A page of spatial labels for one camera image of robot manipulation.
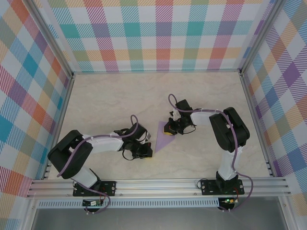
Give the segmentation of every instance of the colorful plaid backdrop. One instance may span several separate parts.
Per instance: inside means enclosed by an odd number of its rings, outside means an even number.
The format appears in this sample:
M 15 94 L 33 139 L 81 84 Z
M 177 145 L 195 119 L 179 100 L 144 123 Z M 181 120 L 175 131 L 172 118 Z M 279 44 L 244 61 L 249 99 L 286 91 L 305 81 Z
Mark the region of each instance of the colorful plaid backdrop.
M 17 228 L 68 81 L 21 0 L 0 0 L 0 230 Z
M 72 69 L 83 72 L 237 69 L 272 4 L 270 0 L 35 2 Z
M 277 174 L 288 179 L 307 229 L 307 0 L 287 1 L 245 77 Z

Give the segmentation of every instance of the white marble surface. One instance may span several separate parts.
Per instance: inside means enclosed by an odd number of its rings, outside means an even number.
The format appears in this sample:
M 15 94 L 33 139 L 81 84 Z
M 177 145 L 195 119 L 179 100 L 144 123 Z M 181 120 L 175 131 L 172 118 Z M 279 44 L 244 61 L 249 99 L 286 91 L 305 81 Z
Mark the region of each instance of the white marble surface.
M 250 131 L 238 171 L 269 176 L 238 73 L 121 73 L 77 75 L 60 138 L 72 129 L 97 135 L 130 128 L 130 115 L 151 133 L 155 149 L 159 121 L 172 110 L 168 95 L 186 99 L 192 108 L 223 110 L 234 107 Z M 223 150 L 211 126 L 198 126 L 176 139 L 151 159 L 127 161 L 121 152 L 92 154 L 85 165 L 105 179 L 215 177 Z M 56 179 L 52 168 L 49 179 Z

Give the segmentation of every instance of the metal rail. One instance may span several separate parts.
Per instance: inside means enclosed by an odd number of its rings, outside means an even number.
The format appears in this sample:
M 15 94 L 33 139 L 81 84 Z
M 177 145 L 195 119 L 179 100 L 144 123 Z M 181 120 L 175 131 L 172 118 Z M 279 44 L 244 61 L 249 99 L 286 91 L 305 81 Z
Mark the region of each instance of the metal rail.
M 227 197 L 227 195 L 202 196 L 196 187 L 199 179 L 146 179 L 116 180 L 115 198 L 187 198 L 187 197 Z M 245 197 L 250 192 L 249 179 L 241 178 L 245 188 Z M 253 197 L 289 196 L 291 194 L 283 177 L 253 178 Z M 76 199 L 72 196 L 72 180 L 36 180 L 33 181 L 28 198 L 30 199 Z

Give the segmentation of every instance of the black mounting plate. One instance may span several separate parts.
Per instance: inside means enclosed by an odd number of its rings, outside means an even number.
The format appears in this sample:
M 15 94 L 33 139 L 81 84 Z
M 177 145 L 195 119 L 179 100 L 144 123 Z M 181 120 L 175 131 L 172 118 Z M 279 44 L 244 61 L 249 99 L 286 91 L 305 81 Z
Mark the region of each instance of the black mounting plate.
M 73 196 L 100 196 L 97 193 L 90 192 L 78 183 L 73 185 Z M 115 196 L 116 191 L 116 181 L 97 181 L 91 189 L 107 194 L 108 196 Z
M 238 190 L 239 195 L 243 195 L 245 193 L 242 180 L 237 180 L 234 188 L 236 188 Z M 203 196 L 207 196 L 207 195 L 237 195 L 235 189 L 230 189 L 229 191 L 222 194 L 220 189 L 216 185 L 216 180 L 201 180 L 201 194 Z

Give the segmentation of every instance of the purple cable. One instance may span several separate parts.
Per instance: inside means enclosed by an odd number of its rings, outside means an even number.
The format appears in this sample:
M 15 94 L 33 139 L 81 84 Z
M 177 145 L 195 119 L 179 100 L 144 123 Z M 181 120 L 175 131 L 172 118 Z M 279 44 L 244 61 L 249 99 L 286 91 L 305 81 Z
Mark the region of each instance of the purple cable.
M 77 181 L 75 181 L 75 182 L 78 183 L 78 185 L 80 185 L 82 188 L 84 188 L 84 189 L 86 189 L 86 190 L 88 190 L 88 191 L 90 191 L 90 192 L 98 193 L 98 194 L 103 195 L 103 196 L 106 196 L 106 197 L 108 198 L 109 202 L 107 203 L 107 205 L 106 205 L 105 207 L 99 209 L 99 210 L 96 211 L 96 212 L 92 212 L 93 215 L 94 215 L 94 214 L 98 214 L 98 213 L 100 213 L 100 212 L 106 210 L 106 208 L 111 204 L 111 199 L 110 199 L 110 197 L 109 197 L 107 194 L 105 194 L 105 193 L 103 193 L 103 192 L 99 192 L 99 191 L 93 190 L 93 189 L 90 189 L 90 188 L 86 187 L 85 185 L 83 185 L 83 184 L 81 184 L 81 183 L 79 183 L 79 182 L 77 182 Z
M 101 135 L 96 135 L 96 136 L 92 136 L 92 137 L 88 137 L 88 138 L 83 139 L 83 140 L 76 146 L 76 148 L 73 150 L 73 152 L 72 152 L 72 154 L 69 156 L 69 158 L 68 158 L 68 160 L 67 160 L 65 166 L 64 166 L 63 169 L 58 173 L 57 177 L 60 177 L 60 176 L 65 172 L 65 170 L 67 169 L 68 165 L 70 164 L 70 162 L 71 162 L 73 156 L 76 154 L 78 148 L 79 148 L 84 142 L 86 142 L 86 141 L 88 141 L 88 140 L 91 140 L 91 139 L 95 139 L 95 138 L 103 138 L 103 137 L 110 137 L 110 138 L 127 138 L 127 137 L 132 136 L 132 135 L 136 132 L 136 130 L 137 130 L 138 126 L 139 126 L 139 120 L 138 120 L 138 118 L 136 117 L 136 115 L 131 115 L 131 117 L 130 117 L 130 120 L 131 120 L 132 125 L 133 125 L 132 117 L 135 117 L 135 120 L 136 120 L 136 127 L 135 127 L 135 129 L 133 130 L 133 132 L 132 132 L 132 133 L 129 133 L 128 135 L 123 135 L 123 136 L 112 136 L 112 135 L 108 135 L 108 134 L 101 134 Z
M 254 189 L 254 182 L 253 180 L 251 179 L 251 177 L 247 176 L 247 175 L 243 175 L 241 173 L 239 173 L 236 169 L 235 169 L 235 162 L 236 162 L 236 156 L 237 156 L 237 153 L 238 153 L 238 140 L 236 138 L 236 132 L 232 126 L 232 123 L 231 121 L 229 120 L 228 116 L 223 112 L 223 111 L 220 111 L 220 110 L 215 110 L 215 109 L 197 109 L 197 110 L 181 110 L 181 109 L 178 109 L 175 105 L 173 105 L 173 103 L 171 102 L 171 99 L 170 97 L 173 96 L 173 98 L 175 99 L 176 103 L 177 103 L 177 99 L 176 97 L 174 96 L 174 94 L 169 94 L 168 96 L 168 101 L 169 103 L 171 104 L 171 106 L 174 108 L 174 109 L 177 109 L 178 111 L 180 112 L 187 112 L 187 113 L 194 113 L 194 112 L 205 112 L 205 113 L 220 113 L 222 114 L 227 123 L 229 124 L 230 126 L 230 130 L 232 132 L 232 135 L 234 136 L 234 141 L 235 141 L 235 154 L 234 154 L 234 159 L 232 160 L 232 169 L 235 171 L 236 174 L 238 174 L 239 176 L 243 176 L 243 177 L 246 177 L 250 180 L 250 183 L 251 183 L 251 187 L 250 187 L 250 192 L 248 194 L 248 196 L 246 197 L 246 199 L 243 201 L 243 203 L 235 208 L 233 208 L 232 210 L 235 210 L 235 209 L 238 209 L 240 208 L 251 196 L 252 192 L 253 192 L 253 189 Z

